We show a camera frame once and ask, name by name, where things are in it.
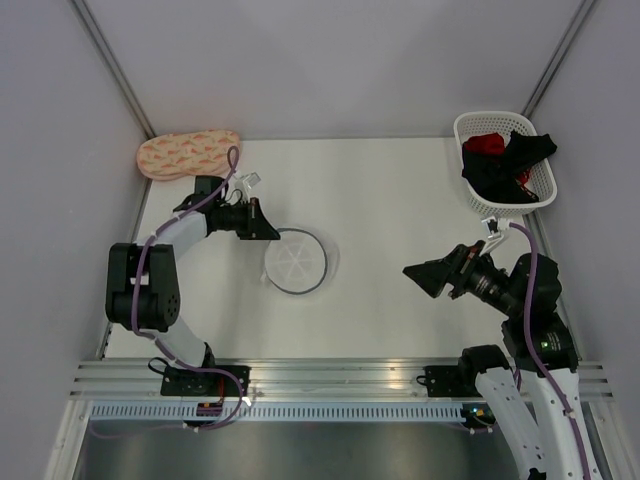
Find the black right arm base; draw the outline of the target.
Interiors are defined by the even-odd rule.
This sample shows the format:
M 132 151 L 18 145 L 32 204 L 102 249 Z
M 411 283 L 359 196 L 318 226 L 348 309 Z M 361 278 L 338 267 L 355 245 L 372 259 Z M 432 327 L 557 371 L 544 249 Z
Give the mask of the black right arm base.
M 417 381 L 426 388 L 429 398 L 466 398 L 473 394 L 456 366 L 425 366 Z

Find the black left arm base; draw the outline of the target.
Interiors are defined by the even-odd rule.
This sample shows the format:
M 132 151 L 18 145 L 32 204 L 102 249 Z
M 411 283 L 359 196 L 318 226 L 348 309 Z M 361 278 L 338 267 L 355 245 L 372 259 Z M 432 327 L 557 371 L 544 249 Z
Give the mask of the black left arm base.
M 237 397 L 246 394 L 251 369 L 245 365 L 220 365 L 224 374 L 197 373 L 168 367 L 163 373 L 160 395 L 165 397 Z

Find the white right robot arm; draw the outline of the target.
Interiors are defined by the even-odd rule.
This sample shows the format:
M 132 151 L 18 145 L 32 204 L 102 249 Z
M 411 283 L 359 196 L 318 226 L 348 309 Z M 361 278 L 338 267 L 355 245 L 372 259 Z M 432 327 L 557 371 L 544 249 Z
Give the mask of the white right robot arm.
M 459 244 L 403 273 L 432 298 L 449 286 L 451 299 L 469 294 L 504 315 L 504 345 L 464 349 L 455 378 L 463 392 L 487 403 L 519 477 L 598 479 L 581 407 L 578 355 L 557 312 L 558 266 L 533 247 L 505 272 L 484 247 L 482 241 Z

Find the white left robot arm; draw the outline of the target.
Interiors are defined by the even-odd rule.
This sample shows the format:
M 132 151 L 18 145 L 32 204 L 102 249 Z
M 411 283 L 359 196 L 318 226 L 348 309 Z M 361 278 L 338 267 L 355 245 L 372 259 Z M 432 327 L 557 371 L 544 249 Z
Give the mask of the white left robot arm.
M 218 372 L 209 344 L 181 317 L 178 260 L 217 232 L 233 232 L 242 241 L 281 239 L 258 198 L 226 199 L 228 183 L 227 178 L 196 177 L 193 193 L 169 220 L 144 240 L 112 245 L 108 255 L 107 319 L 152 342 L 167 360 L 185 369 L 183 383 L 198 396 L 216 389 Z

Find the round white mesh laundry bag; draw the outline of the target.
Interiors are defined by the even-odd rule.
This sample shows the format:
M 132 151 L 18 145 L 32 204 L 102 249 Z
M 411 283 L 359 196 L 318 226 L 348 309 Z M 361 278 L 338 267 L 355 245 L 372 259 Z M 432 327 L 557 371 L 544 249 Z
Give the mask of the round white mesh laundry bag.
M 265 249 L 261 281 L 294 297 L 327 287 L 340 263 L 335 240 L 327 232 L 299 225 L 280 227 L 278 233 L 280 239 Z

